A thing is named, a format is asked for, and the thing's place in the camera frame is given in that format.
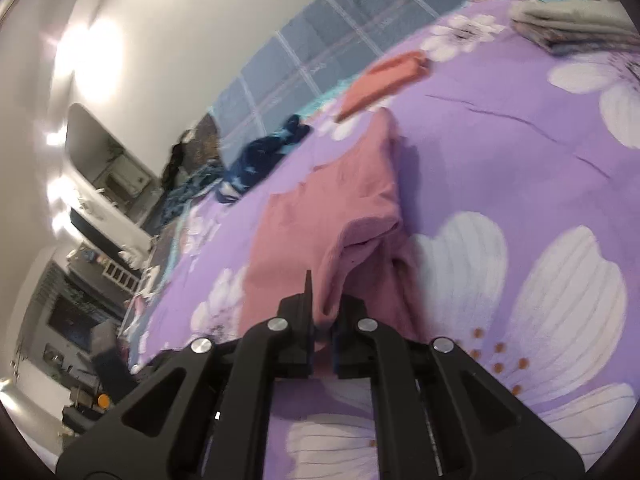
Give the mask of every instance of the pink cloth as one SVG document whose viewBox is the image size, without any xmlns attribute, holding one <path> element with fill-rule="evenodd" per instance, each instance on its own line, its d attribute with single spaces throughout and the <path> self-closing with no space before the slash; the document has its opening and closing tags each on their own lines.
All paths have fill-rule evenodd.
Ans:
<svg viewBox="0 0 640 480">
<path fill-rule="evenodd" d="M 393 115 L 381 108 L 358 143 L 318 166 L 290 192 L 270 197 L 244 279 L 243 334 L 275 316 L 311 269 L 313 318 L 334 322 L 342 293 L 403 336 L 424 339 L 413 245 L 403 226 L 394 169 Z"/>
<path fill-rule="evenodd" d="M 376 63 L 346 91 L 335 122 L 340 123 L 379 99 L 395 94 L 403 86 L 428 75 L 429 60 L 421 50 L 405 52 Z"/>
</svg>

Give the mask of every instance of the dark cloth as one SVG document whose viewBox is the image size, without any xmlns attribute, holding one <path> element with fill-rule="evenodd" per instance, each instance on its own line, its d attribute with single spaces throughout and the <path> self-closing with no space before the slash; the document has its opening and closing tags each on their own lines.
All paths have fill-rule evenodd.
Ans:
<svg viewBox="0 0 640 480">
<path fill-rule="evenodd" d="M 165 191 L 171 191 L 175 187 L 175 177 L 178 176 L 183 160 L 184 146 L 181 142 L 178 142 L 178 144 L 174 144 L 171 148 L 169 163 L 164 167 L 164 171 L 162 172 L 161 184 Z"/>
<path fill-rule="evenodd" d="M 196 170 L 181 186 L 169 193 L 164 202 L 161 225 L 167 225 L 171 220 L 180 216 L 186 203 L 222 177 L 223 172 L 224 167 L 220 160 L 218 158 L 211 159 Z"/>
<path fill-rule="evenodd" d="M 309 131 L 311 127 L 300 123 L 300 116 L 292 115 L 279 131 L 250 142 L 216 185 L 218 201 L 226 204 L 240 200 L 263 181 Z"/>
</svg>

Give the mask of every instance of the bed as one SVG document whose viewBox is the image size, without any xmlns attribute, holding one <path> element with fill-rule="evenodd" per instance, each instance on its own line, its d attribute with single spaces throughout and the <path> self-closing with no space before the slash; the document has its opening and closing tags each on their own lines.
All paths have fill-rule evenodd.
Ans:
<svg viewBox="0 0 640 480">
<path fill-rule="evenodd" d="M 193 203 L 173 272 L 156 272 L 129 325 L 130 364 L 238 336 L 269 195 L 345 153 L 384 106 L 404 137 L 402 214 L 430 336 L 455 339 L 593 465 L 640 388 L 640 57 L 549 57 L 510 28 L 510 5 L 471 1 L 420 28 L 385 56 L 426 49 L 440 60 L 428 78 L 341 124 L 340 97 L 324 104 L 239 203 Z M 472 33 L 455 43 L 460 30 Z M 265 478 L 376 478 L 375 438 L 366 381 L 278 382 Z"/>
</svg>

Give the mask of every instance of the metal screw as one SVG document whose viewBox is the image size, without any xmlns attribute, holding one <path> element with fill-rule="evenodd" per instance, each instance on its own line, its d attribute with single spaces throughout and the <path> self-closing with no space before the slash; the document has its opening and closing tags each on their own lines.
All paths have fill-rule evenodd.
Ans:
<svg viewBox="0 0 640 480">
<path fill-rule="evenodd" d="M 191 350 L 196 354 L 206 354 L 211 348 L 213 348 L 213 343 L 206 337 L 201 337 L 191 343 Z"/>
<path fill-rule="evenodd" d="M 283 317 L 274 317 L 267 323 L 269 330 L 273 330 L 274 332 L 281 332 L 286 329 L 287 326 L 289 326 L 289 323 L 287 323 L 287 320 Z"/>
<path fill-rule="evenodd" d="M 378 322 L 370 317 L 364 317 L 358 322 L 358 329 L 362 332 L 373 332 L 378 328 Z"/>
<path fill-rule="evenodd" d="M 453 341 L 448 337 L 439 337 L 433 342 L 433 347 L 443 354 L 448 354 L 453 350 Z"/>
</svg>

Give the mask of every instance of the ceiling light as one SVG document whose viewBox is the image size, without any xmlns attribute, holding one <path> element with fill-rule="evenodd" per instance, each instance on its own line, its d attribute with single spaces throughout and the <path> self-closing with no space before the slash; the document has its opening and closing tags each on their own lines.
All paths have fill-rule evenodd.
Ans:
<svg viewBox="0 0 640 480">
<path fill-rule="evenodd" d="M 76 63 L 84 49 L 86 35 L 86 28 L 80 25 L 70 28 L 62 35 L 56 49 L 54 66 L 54 74 L 56 76 L 68 76 L 76 68 Z"/>
<path fill-rule="evenodd" d="M 66 142 L 66 124 L 56 132 L 47 134 L 47 144 L 49 146 L 64 146 Z"/>
<path fill-rule="evenodd" d="M 60 198 L 69 206 L 78 204 L 78 190 L 69 177 L 60 176 L 49 182 L 47 186 L 47 199 L 49 199 L 49 203 L 53 203 Z"/>
<path fill-rule="evenodd" d="M 103 102 L 116 90 L 122 69 L 122 32 L 111 20 L 95 22 L 76 63 L 76 84 L 89 101 Z"/>
<path fill-rule="evenodd" d="M 71 223 L 71 217 L 69 215 L 66 216 L 66 221 L 63 225 L 63 228 L 76 242 L 82 242 L 84 240 L 82 233 L 75 225 Z"/>
<path fill-rule="evenodd" d="M 51 219 L 51 228 L 55 234 L 58 234 L 60 229 L 65 226 L 67 218 L 69 218 L 69 214 L 67 212 L 62 212 L 58 213 Z"/>
</svg>

